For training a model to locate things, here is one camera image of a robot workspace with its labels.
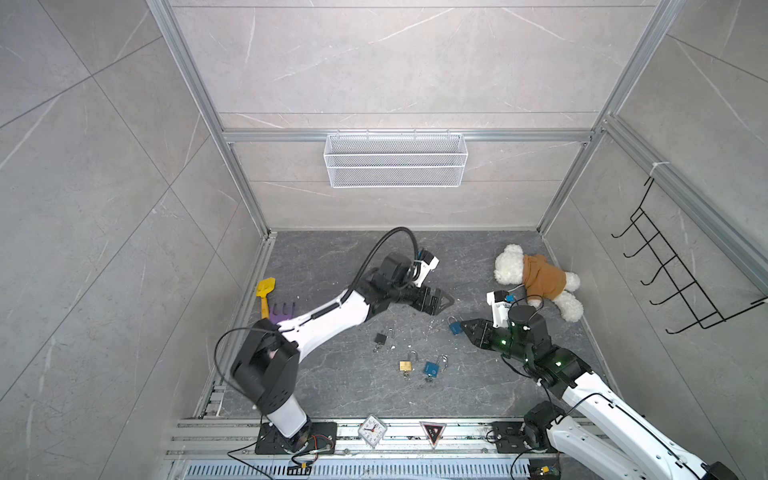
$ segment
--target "wall tile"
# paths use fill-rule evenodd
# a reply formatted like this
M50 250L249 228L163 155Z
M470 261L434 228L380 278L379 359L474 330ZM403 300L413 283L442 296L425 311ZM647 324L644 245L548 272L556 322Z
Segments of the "wall tile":
M621 111L768 249L768 82L665 38Z
M240 299L235 283L214 255L178 326L171 334L118 439L102 478L152 478L164 459L161 445L178 419L194 414L216 340Z
M768 79L768 4L762 0L688 0L670 34Z
M579 147L578 142L468 142L464 181L562 180ZM323 148L320 142L235 144L252 181L326 182Z
M252 181L328 181L323 142L249 142L235 153Z
M339 188L324 182L251 182L272 228L533 229L557 181L465 182L456 188Z
M624 401L686 449L733 468L685 379L572 201L563 206L547 240L560 266L581 277L576 297Z
M579 142L471 142L464 181L562 180Z
M93 80L0 129L0 159L4 393L167 185Z
M95 76L170 184L208 129L161 38Z
M174 9L220 111L348 114L597 111L652 10Z
M99 476L213 254L168 191L0 402L1 477Z
M0 125L88 76L39 3L0 4Z
M240 202L240 193L211 138L171 188L211 245L217 247Z
M190 7L538 7L540 0L171 0ZM648 6L654 0L548 0L559 7Z
M592 128L595 112L514 114L232 114L224 128Z
M144 0L41 0L91 73L160 36Z
M581 176L572 198L625 278L743 476L759 478L765 466L760 443L765 444L768 436L752 419L766 411L768 381L763 381L760 373L768 362L768 353L762 347L758 329L765 322L768 307L762 306L712 329L696 326L677 335L665 332L683 328L694 318L680 298L661 306L650 304L650 300L658 302L671 295L674 287L664 273L650 286L640 283L650 281L659 264L649 250L632 259L624 258L622 253L631 254L643 243L636 231L631 230L620 239L610 236L619 234L629 224L629 215L645 193L642 183L646 178L616 144L607 142ZM660 188L651 188L644 209L725 315L761 298L749 280ZM648 235L650 224L638 223ZM652 244L654 249L665 250L661 242ZM663 260L670 257L668 251L661 255ZM670 264L673 277L678 285L688 284L690 275L678 265L676 260ZM701 316L713 311L695 287L687 291L686 298ZM713 317L704 324L711 325L716 320ZM732 409L728 404L740 407Z
M253 224L245 204L240 202L217 252L241 287L248 281L259 243L261 243L259 231Z

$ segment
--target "white teddy bear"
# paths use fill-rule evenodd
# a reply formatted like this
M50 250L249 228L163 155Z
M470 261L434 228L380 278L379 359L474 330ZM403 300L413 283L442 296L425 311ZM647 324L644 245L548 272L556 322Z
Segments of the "white teddy bear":
M571 294L581 285L578 275L550 265L544 255L524 255L519 245L507 245L496 257L493 274L505 285L524 284L530 306L538 308L547 298L568 322L577 322L584 315L584 306Z

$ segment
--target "analog clock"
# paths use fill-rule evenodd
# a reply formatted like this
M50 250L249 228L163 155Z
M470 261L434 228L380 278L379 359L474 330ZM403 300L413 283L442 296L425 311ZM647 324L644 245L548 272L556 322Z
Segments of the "analog clock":
M377 419L374 415L368 415L365 422L362 423L360 428L357 429L360 438L365 440L371 448L374 449L376 445L384 438L386 433L386 425L384 422Z

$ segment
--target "black cable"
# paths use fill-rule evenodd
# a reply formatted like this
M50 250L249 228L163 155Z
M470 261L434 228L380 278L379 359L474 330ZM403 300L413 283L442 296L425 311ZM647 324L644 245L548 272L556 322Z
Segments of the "black cable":
M512 366L512 364L511 364L511 363L507 362L507 361L504 359L504 356L503 356L503 355L502 355L502 362L504 362L504 363L505 363L505 364L506 364L506 365L507 365L509 368L511 368L511 369L512 369L512 372L515 372L515 373L517 373L517 374L518 374L518 375L520 375L520 376L524 376L526 379L530 379L530 378L532 378L532 377L531 377L531 376L529 376L529 375L525 375L524 373L520 373L520 372L519 372L519 371L518 371L518 370L517 370L517 369L516 369L514 366Z
M606 398L605 398L605 395L603 395L603 394L602 394L602 393L600 393L600 392L590 393L589 395L585 396L583 399L579 400L579 401L576 403L576 405L572 406L572 407L571 407L571 409L570 409L570 410L568 410L568 411L567 411L567 412L566 412L566 413L565 413L565 414L564 414L564 415L563 415L563 416L562 416L562 417L561 417L559 420L555 420L554 424L555 424L555 425L560 425L560 422L562 422L563 420L565 420L565 417L569 416L569 415L571 414L571 412L573 412L573 411L574 411L574 410L575 410L575 409L576 409L576 408L577 408L579 405L581 405L582 403L586 402L586 401L587 401L587 399L589 399L589 397L592 397L592 396L596 396L596 395L598 395L598 396L601 396L601 397L603 397L604 399L606 399Z
M528 449L528 450L523 450L522 452L518 453L518 456L515 457L515 460L512 460L512 466L509 467L509 476L510 477L512 477L512 478L515 477L512 473L514 473L514 471L515 471L515 463L517 463L517 461L520 459L520 457L522 457L523 454L528 453L528 452L533 452L534 450L535 449Z
M313 435L313 436L312 436L312 438L315 440L315 450L317 450L317 437L315 437L315 436ZM308 462L298 462L298 461L296 460L297 458L299 458L301 455L306 455L307 453L309 453L309 452L311 451L311 448L310 448L310 442L309 442L309 440L307 441L306 445L304 445L304 448L305 448L305 449L307 449L307 450L306 450L306 452L302 452L302 451L299 451L299 452L297 452L296 454L294 454L294 455L293 455L293 456L290 458L290 461L291 461L291 462L292 462L294 465L297 465L297 466L299 466L299 467L301 467L301 468L303 468L303 465L302 465L302 464L304 464L304 465L306 465L306 466L310 466L310 465L312 465L314 462L316 462L316 461L317 461L317 457L318 457L318 455L317 455L317 454L315 454L315 459L314 459L314 460L309 460Z
M638 424L640 427L642 427L642 428L643 428L643 430L645 430L646 432L648 432L648 434L649 434L650 436L654 437L654 439L655 439L657 442L659 442L659 443L661 444L661 446L663 446L663 447L664 447L664 448L667 450L667 452L668 452L670 455L672 455L672 456L675 458L675 460L678 460L678 461L680 460L680 457L679 457L679 456L678 456L678 455L677 455L675 452L673 452L673 451L672 451L672 449L670 449L670 448L667 446L667 444L666 444L666 443L662 442L662 441L661 441L661 439L660 439L660 438L658 438L658 437L656 436L656 434L654 434L654 433L653 433L653 432L652 432L652 431L651 431L651 430L650 430L648 427L646 427L645 425L643 425L642 423L640 423L640 421L639 421L639 420L637 420L636 418L634 418L634 417L633 417L633 416L632 416L632 415L631 415L631 414L630 414L630 413L629 413L627 410L624 410L624 409L622 409L622 408L621 408L621 406L614 404L614 401L613 401L613 400L609 399L608 397L606 397L605 395L603 395L603 394L602 394L602 393L600 393L600 392L590 393L589 395L585 396L583 399L579 400L579 401L576 403L576 405L574 405L574 406L573 406L573 407L572 407L570 410L568 410L568 411L565 413L565 415L563 415L563 416L560 418L560 420L559 420L559 421L556 421L554 424L555 424L555 425L560 425L560 422L562 422L562 421L565 419L565 417L567 417L568 415L570 415L570 414L571 414L571 412L573 412L573 411L576 409L576 407L578 407L579 405L581 405L582 403L584 403L584 401L586 401L587 399L589 399L589 397L592 397L592 396L600 396L600 397L602 397L602 398L603 398L603 399L604 399L606 402L610 403L610 404L613 406L613 408L615 408L615 409L618 409L620 412L624 413L626 416L628 416L630 419L632 419L632 420L633 420L635 423L637 423L637 424ZM689 467L689 466L688 466L688 464L687 464L687 463L684 463L684 462L681 462L681 463L682 463L683 467L687 468L687 469L688 469L688 471L689 471L689 472L690 472L690 473L691 473L691 474L692 474L694 477L698 478L698 480L701 480L701 477L700 477L699 475L696 475L696 472L694 472L694 471L691 469L691 467Z
M233 459L233 460L237 460L238 462L242 463L243 465L247 465L247 466L251 467L252 469L254 469L254 470L256 470L257 472L259 472L261 475L264 475L265 477L267 477L269 480L275 480L275 478L274 478L272 475L270 475L270 474L266 473L266 472L265 472L264 470L262 470L261 468L258 468L258 467L254 467L254 466L253 466L253 465L251 465L250 463L248 463L248 462L245 462L244 460L240 460L240 459L239 459L239 458L237 458L236 456L232 455L233 453L235 453L235 452L239 452L240 450L249 449L250 447L252 447L252 446L254 446L255 444L257 444L258 442L259 442L259 441L258 441L258 440L256 440L254 443L251 443L250 445L246 445L246 446L244 446L244 447L243 447L243 448L241 448L241 449L234 449L234 450L230 450L229 452L227 452L227 456L228 456L229 458Z
M510 305L510 306L515 306L515 304L516 304L517 302L521 302L521 301L523 301L523 300L529 299L529 298L531 298L532 296L536 296L536 297L538 297L538 298L541 300L541 305L544 305L544 297L543 297L543 296L541 296L541 295L526 295L526 296L524 296L524 297L522 297L522 298L518 298L518 299L516 299L514 302L512 302L512 305Z
M235 386L232 382L227 380L227 377L225 377L224 374L221 372L221 367L219 366L219 360L217 358L217 353L219 351L219 345L221 344L221 340L223 340L224 337L229 335L230 333L238 332L240 330L250 330L252 332L265 332L265 333L275 333L276 331L275 330L267 330L267 329L254 328L252 326L239 326L237 328L229 329L226 332L222 333L221 336L219 337L219 339L216 341L216 346L214 347L214 366L216 367L216 372L219 374L219 376L224 381L224 383L226 383L227 385L232 387L232 389L235 392L238 392L239 394L241 394L245 398L248 398L248 395L246 395L243 390L241 390L239 387Z
M544 392L547 394L547 400L549 400L549 405L552 406L552 414L555 418L558 417L558 412L554 409L554 403L552 403L552 397L549 395L549 389L544 386L544 384L541 384L541 387L544 389Z
M355 289L355 287L357 287L357 283L362 278L362 275L366 272L366 268L368 268L368 264L371 263L373 256L376 255L376 252L379 251L379 248L384 244L384 242L387 241L387 239L398 232L405 232L409 237L411 237L411 243L413 243L413 260L417 261L419 259L419 243L416 241L416 237L413 235L413 232L407 227L395 227L391 229L389 232L384 233L384 236L381 237L378 242L376 242L376 245L373 246L366 259L362 262L360 269L357 270L355 278L349 284L349 287L346 289L346 292L341 297L341 299L339 299L339 303L346 302L349 296L352 295L352 291Z
M485 441L490 443L490 444L495 445L495 444L498 443L498 440L497 439L493 439L493 441L492 441L490 438L488 438L488 435L490 435L492 433L493 433L493 430L489 430L488 432L485 433Z

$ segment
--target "black wall hook rack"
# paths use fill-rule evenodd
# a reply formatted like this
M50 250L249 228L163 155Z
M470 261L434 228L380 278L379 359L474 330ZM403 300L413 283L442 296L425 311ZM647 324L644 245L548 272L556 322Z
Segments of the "black wall hook rack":
M656 270L656 273L654 274L654 277L652 279L650 279L650 282L645 283L644 281L641 280L641 283L643 285L651 285L656 280L656 278L659 276L659 273L664 271L664 273L667 274L667 277L670 279L670 281L672 282L672 285L674 285L674 287L676 289L675 293L673 293L672 295L669 295L664 300L661 300L658 303L651 301L650 304L651 305L661 305L662 303L665 303L665 302L667 302L669 300L672 300L675 296L680 295L680 298L682 298L683 301L685 302L685 306L688 307L688 310L690 311L690 314L693 315L694 318L696 319L695 322L693 322L690 325L685 326L685 327L683 327L683 328L681 328L679 330L670 331L669 329L665 329L667 331L667 333L669 333L669 334L680 333L680 332L683 332L685 330L688 330L690 327L692 327L694 325L698 325L702 329L709 329L709 328L712 328L715 325L719 325L719 324L721 324L723 322L726 322L727 320L730 320L730 319L734 318L735 316L739 316L742 313L748 312L748 311L750 311L753 308L757 308L758 306L763 305L765 303L765 300L768 299L768 297L763 297L763 298L761 298L759 300L755 300L754 302L750 303L750 306L748 306L744 310L741 310L739 312L734 313L731 316L723 316L723 314L720 312L720 310L712 302L712 299L710 298L710 296L707 295L707 292L704 291L704 288L702 288L702 286L699 284L698 280L696 280L696 277L694 277L694 275L690 272L690 270L688 270L688 266L685 264L683 259L680 258L680 256L677 254L675 249L672 248L670 243L667 241L667 238L656 227L656 224L654 223L654 221L651 220L650 217L645 213L645 210L643 210L643 202L645 201L645 198L648 196L648 192L650 191L650 187L653 184L654 184L654 179L652 177L649 177L648 180L646 180L645 183L643 184L643 185L647 185L648 188L645 190L645 195L643 195L643 200L640 200L640 206L638 206L637 209L629 216L629 218L631 220L631 223L629 224L629 227L627 227L626 230L621 232L621 234L619 234L619 235L611 234L611 236L613 238L621 238L621 237L624 236L624 234L626 232L629 231L629 229L634 227L634 229L637 230L637 232L643 238L644 243L643 243L642 247L640 247L635 253L632 253L631 255L627 255L625 253L624 256L626 258L632 258L635 255L637 255L639 252L641 252L645 247L648 247L648 249L653 253L654 257L656 257L656 260L658 260L658 262L660 264L659 269ZM637 226L637 221L639 219L643 218L643 217L654 228L655 233L650 238L646 238L645 234L643 234L642 230L640 230L640 228ZM667 260L662 260L659 257L659 254L656 252L656 250L654 250L653 245L650 244L650 242L654 238L656 238L656 237L660 237L667 244L667 247L669 247L670 251L672 252L672 257L670 257ZM667 265L669 265L669 263L672 262L672 260L675 260L675 259L677 259L677 261L680 262L680 265L683 266L683 268L685 269L686 273L691 278L690 283L688 283L687 285L682 286L682 287L677 285L677 282L674 281L674 278L672 278L672 275L670 274L669 270L667 270ZM710 305L712 306L712 308L714 309L714 311L712 313L710 313L709 315L707 315L705 317L699 318L699 316L696 314L696 312L694 312L693 307L691 307L690 304L688 303L688 299L685 298L685 295L683 295L683 291L685 291L686 289L688 289L690 287L697 287L701 291L701 293L704 295L704 297L707 298L707 302L709 302ZM714 323L711 323L710 325L704 325L702 323L704 320L706 320L706 319L708 319L708 318L710 318L712 316L718 316L718 317L720 317L720 319L717 320Z

